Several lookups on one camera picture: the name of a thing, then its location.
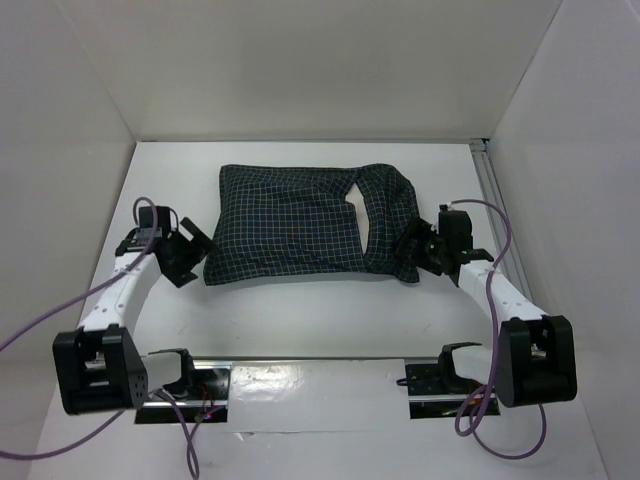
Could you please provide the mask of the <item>dark checked pillowcase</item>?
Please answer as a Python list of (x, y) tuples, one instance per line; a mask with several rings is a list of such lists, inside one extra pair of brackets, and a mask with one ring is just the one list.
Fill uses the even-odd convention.
[[(370, 222), (365, 254), (354, 207), (345, 199), (354, 183)], [(208, 286), (324, 273), (390, 275), (408, 284), (420, 280), (415, 266), (393, 255), (419, 207), (412, 183), (392, 165), (225, 165), (219, 198), (214, 249), (203, 269)]]

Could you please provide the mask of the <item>cream pillow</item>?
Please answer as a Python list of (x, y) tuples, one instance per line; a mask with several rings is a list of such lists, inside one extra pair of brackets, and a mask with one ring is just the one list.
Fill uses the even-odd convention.
[(352, 185), (345, 199), (354, 207), (361, 250), (365, 254), (369, 243), (370, 222), (364, 196), (356, 183)]

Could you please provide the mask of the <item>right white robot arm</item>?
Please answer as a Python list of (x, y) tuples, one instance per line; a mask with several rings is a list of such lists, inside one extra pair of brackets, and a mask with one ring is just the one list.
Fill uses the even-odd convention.
[(432, 374), (407, 373), (412, 394), (429, 389), (464, 394), (487, 381), (506, 407), (571, 401), (577, 394), (573, 329), (562, 315), (535, 306), (500, 272), (494, 257), (473, 245), (464, 211), (443, 208), (436, 224), (416, 218), (400, 237), (399, 256), (436, 276), (447, 276), (497, 330), (491, 347), (476, 342), (443, 346)]

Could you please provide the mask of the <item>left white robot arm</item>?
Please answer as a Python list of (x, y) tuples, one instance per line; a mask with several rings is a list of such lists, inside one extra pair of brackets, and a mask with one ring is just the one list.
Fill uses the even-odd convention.
[(115, 250), (114, 269), (91, 312), (52, 345), (64, 411), (69, 415), (139, 410), (157, 389), (184, 399), (197, 374), (184, 348), (140, 354), (133, 332), (160, 279), (182, 288), (213, 241), (191, 219), (167, 206), (141, 207), (136, 227)]

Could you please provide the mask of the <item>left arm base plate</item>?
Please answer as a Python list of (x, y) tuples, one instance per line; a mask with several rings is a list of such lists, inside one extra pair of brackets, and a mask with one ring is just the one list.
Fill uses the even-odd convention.
[[(228, 421), (232, 362), (196, 357), (188, 380), (166, 387), (188, 426)], [(165, 400), (149, 400), (136, 412), (137, 425), (179, 424), (178, 415)]]

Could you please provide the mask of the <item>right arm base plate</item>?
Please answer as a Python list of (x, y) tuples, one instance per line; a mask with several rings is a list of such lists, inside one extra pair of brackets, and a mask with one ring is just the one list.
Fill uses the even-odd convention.
[(412, 420), (455, 418), (465, 399), (480, 386), (474, 380), (445, 379), (434, 359), (406, 363), (396, 385), (406, 390)]

